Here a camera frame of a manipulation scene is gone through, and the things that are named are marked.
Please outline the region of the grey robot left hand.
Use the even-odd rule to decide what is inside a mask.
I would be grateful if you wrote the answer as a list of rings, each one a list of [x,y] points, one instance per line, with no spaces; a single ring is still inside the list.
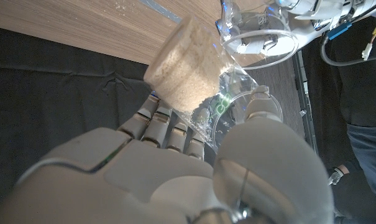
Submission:
[[[365,1],[221,1],[215,22],[234,55],[281,59],[317,36],[357,17]]]

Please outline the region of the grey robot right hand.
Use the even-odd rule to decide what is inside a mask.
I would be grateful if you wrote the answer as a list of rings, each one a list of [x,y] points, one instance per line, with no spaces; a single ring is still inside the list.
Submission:
[[[267,86],[254,89],[208,164],[198,136],[181,151],[182,125],[160,147],[167,116],[150,96],[118,130],[82,134],[27,169],[0,223],[332,223],[326,169],[279,109]]]

